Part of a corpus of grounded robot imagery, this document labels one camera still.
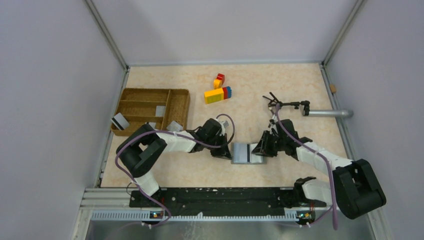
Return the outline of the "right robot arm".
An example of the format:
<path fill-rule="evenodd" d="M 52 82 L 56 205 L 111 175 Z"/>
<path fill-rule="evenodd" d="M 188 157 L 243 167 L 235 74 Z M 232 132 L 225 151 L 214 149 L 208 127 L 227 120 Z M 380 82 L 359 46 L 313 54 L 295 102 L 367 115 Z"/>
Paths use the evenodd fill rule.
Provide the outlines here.
<path fill-rule="evenodd" d="M 279 152 L 328 176 L 328 182 L 313 176 L 296 181 L 293 200 L 299 206 L 307 206 L 312 200 L 328 205 L 336 203 L 339 210 L 353 220 L 387 203 L 380 182 L 367 160 L 338 156 L 308 137 L 299 137 L 290 119 L 275 121 L 269 130 L 263 132 L 251 151 L 253 155 L 269 158 L 276 157 Z"/>

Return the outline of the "grey card holder wallet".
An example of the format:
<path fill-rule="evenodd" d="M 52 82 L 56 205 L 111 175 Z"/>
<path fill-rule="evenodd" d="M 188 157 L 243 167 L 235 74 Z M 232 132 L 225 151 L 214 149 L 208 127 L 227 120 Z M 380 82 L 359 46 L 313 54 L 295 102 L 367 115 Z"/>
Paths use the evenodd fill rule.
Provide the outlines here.
<path fill-rule="evenodd" d="M 253 149 L 257 143 L 240 143 L 232 144 L 232 159 L 233 165 L 264 165 L 266 159 L 261 155 L 253 154 Z"/>

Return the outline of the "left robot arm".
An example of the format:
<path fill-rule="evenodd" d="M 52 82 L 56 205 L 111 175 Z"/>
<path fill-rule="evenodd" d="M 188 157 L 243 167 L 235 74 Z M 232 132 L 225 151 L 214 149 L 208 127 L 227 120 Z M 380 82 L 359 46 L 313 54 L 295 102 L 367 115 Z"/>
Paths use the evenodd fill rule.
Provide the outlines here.
<path fill-rule="evenodd" d="M 204 149 L 212 157 L 231 159 L 227 121 L 208 119 L 194 130 L 171 132 L 156 130 L 148 123 L 138 128 L 117 149 L 116 155 L 126 167 L 133 182 L 143 191 L 141 200 L 149 207 L 160 202 L 159 184 L 151 171 L 163 153 L 197 153 Z"/>

